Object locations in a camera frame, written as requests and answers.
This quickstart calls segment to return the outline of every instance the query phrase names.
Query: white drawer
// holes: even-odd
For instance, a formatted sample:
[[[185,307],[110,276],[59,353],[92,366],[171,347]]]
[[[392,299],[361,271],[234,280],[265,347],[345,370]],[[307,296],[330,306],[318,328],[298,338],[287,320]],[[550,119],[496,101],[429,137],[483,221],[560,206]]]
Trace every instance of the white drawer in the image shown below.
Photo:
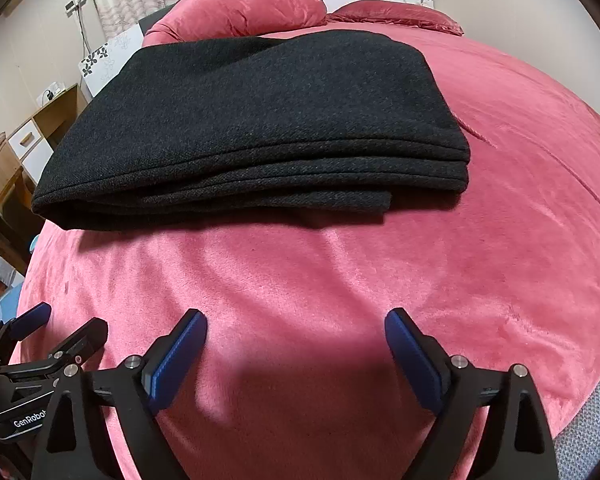
[[[22,160],[22,157],[38,142],[40,137],[40,132],[32,119],[9,138],[9,145],[13,153]]]
[[[36,185],[40,181],[42,170],[45,169],[46,164],[53,154],[54,150],[51,149],[46,139],[40,139],[36,147],[22,160],[24,169],[29,173],[29,176]]]

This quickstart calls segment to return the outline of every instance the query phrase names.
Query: drawer handle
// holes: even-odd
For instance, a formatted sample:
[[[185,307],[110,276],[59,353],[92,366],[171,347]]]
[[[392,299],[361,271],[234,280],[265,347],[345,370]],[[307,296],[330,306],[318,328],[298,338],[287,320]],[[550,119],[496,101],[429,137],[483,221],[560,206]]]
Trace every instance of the drawer handle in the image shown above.
[[[22,138],[22,140],[20,141],[20,145],[26,146],[27,144],[29,144],[31,142],[31,139],[33,139],[33,134],[31,132],[29,132],[27,135],[25,135]]]

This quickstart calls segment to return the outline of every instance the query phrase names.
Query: blue gripper pad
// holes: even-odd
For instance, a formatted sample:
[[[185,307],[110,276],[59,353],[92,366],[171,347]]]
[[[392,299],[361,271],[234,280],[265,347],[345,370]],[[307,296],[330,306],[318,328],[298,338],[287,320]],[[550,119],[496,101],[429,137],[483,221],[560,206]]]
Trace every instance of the blue gripper pad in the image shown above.
[[[168,336],[149,348],[142,370],[142,386],[152,413],[168,408],[189,368],[206,341],[206,317],[190,308]]]
[[[41,326],[46,325],[50,317],[51,306],[48,303],[39,303],[28,312],[22,314],[22,316],[13,320],[9,337],[12,341],[22,341]]]
[[[394,308],[386,315],[384,334],[420,405],[435,415],[439,414],[444,406],[446,388],[439,371],[422,347],[425,336],[402,308]]]

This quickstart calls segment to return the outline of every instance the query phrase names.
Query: pink bedsheet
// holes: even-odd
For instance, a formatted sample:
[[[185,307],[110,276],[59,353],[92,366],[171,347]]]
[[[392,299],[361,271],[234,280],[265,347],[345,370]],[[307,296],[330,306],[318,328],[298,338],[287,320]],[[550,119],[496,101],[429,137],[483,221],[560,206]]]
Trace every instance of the pink bedsheet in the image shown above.
[[[189,307],[208,340],[159,418],[191,478],[398,479],[432,418],[396,369],[382,320],[403,306],[475,365],[526,363],[553,434],[600,378],[600,117],[563,86],[474,41],[332,23],[420,49],[471,144],[457,203],[404,192],[384,219],[304,210],[162,230],[64,232],[49,222],[20,312],[54,312],[22,345],[109,322],[101,366],[143,352]],[[120,430],[113,442],[136,478]],[[475,438],[457,478],[468,470]]]

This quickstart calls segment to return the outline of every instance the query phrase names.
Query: black folded coat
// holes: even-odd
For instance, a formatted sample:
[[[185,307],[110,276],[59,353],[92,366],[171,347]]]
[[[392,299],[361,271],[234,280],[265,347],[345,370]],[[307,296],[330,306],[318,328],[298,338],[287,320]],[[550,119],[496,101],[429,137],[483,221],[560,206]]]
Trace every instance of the black folded coat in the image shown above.
[[[166,44],[78,117],[33,211],[94,230],[254,206],[381,213],[389,186],[465,190],[468,161],[424,56],[381,34]]]

